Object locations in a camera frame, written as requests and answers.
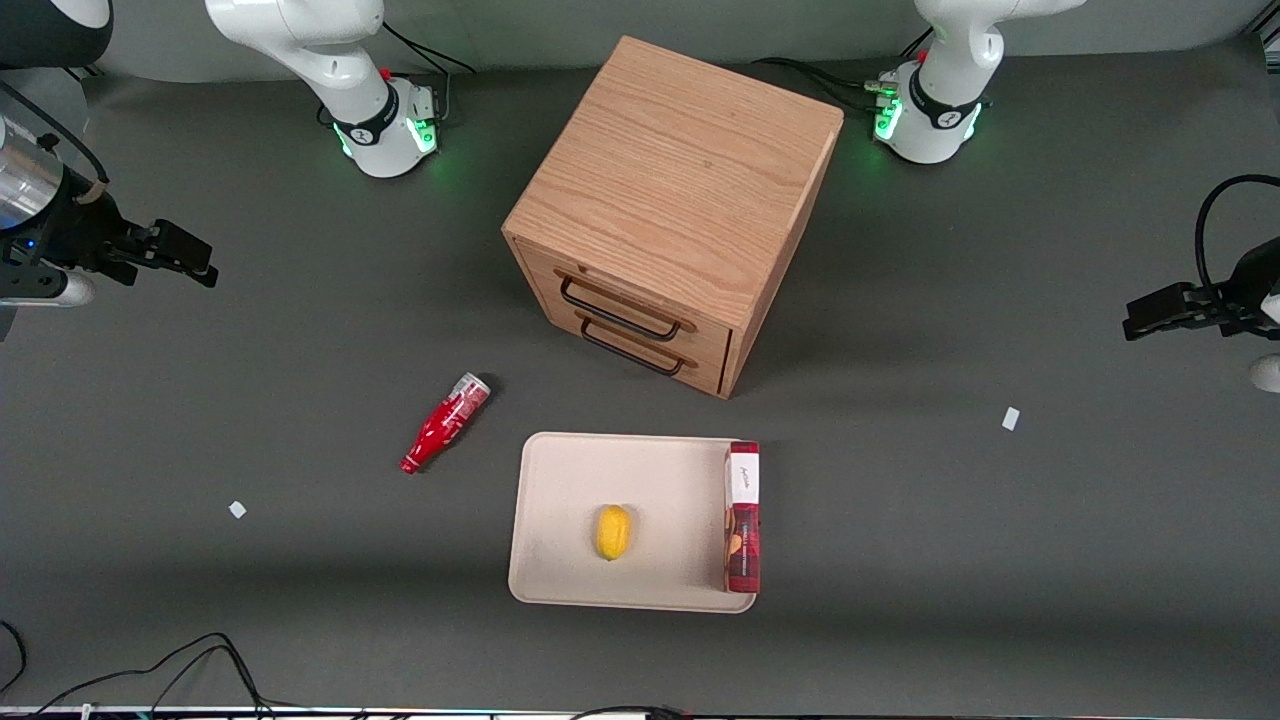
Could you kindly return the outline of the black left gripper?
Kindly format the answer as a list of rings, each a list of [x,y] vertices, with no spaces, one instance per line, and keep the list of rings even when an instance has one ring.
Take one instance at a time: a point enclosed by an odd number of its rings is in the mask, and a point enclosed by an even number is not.
[[[1272,238],[1245,252],[1230,277],[1216,284],[1220,299],[1236,314],[1238,324],[1224,322],[1219,331],[1222,337],[1244,334],[1279,337],[1277,320],[1263,310],[1263,301],[1277,290],[1279,238]],[[1192,283],[1172,283],[1165,288],[1126,304],[1123,333],[1126,341],[1137,341],[1170,327],[1217,325],[1220,313],[1203,287]]]

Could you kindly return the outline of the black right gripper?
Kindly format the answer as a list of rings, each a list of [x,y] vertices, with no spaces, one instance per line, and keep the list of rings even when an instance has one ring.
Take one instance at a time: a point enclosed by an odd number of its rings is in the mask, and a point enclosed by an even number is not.
[[[178,224],[157,219],[132,228],[109,193],[79,202],[91,183],[64,165],[32,165],[28,173],[29,291],[68,291],[76,269],[133,286],[148,265],[216,286],[212,247]]]

